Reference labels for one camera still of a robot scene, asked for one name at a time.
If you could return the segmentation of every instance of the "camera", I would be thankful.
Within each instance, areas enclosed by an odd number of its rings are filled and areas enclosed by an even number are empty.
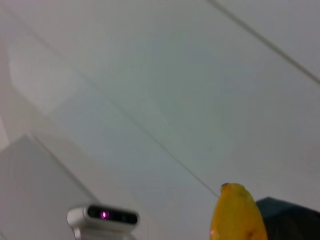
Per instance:
[[[140,216],[132,210],[92,204],[71,209],[67,222],[77,240],[115,239],[130,234],[139,225]]]

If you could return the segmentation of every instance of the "ceiling panel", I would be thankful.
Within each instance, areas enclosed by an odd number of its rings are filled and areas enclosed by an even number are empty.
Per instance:
[[[320,78],[319,1],[217,0],[217,2]]]

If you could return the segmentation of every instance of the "white ceiling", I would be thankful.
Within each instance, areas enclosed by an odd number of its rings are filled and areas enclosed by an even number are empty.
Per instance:
[[[319,86],[207,2],[0,3],[15,86],[161,224],[205,239],[225,182],[320,210]]]
[[[319,1],[217,0],[217,2],[320,78]]]

